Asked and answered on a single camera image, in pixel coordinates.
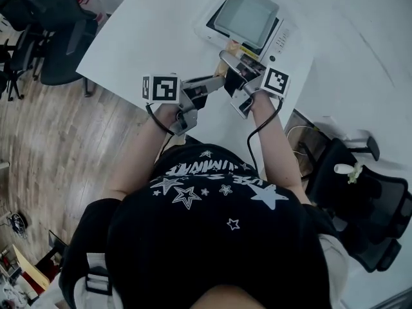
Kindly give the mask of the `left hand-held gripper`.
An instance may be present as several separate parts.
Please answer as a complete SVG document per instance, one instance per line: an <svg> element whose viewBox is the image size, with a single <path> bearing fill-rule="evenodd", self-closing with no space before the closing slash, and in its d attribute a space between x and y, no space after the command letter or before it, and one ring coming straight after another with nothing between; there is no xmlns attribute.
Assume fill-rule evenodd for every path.
<svg viewBox="0 0 412 309"><path fill-rule="evenodd" d="M198 110L205 107L207 96L225 85L223 76L205 76L182 82L177 75L146 75L142 78L142 98L146 111L156 125L170 135L180 136L197 125ZM164 125L153 113L153 104L172 104L178 110L174 122Z"/></svg>

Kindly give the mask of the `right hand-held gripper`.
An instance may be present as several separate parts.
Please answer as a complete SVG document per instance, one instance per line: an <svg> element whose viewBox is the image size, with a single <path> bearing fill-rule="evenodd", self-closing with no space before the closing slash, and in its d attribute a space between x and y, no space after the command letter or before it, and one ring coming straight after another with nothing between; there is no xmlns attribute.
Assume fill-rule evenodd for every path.
<svg viewBox="0 0 412 309"><path fill-rule="evenodd" d="M265 91L269 97L280 99L286 97L289 75L272 67L259 73L225 50L220 51L219 57L229 67L225 76L225 91L231 97L231 106L242 118L248 118L257 92Z"/></svg>

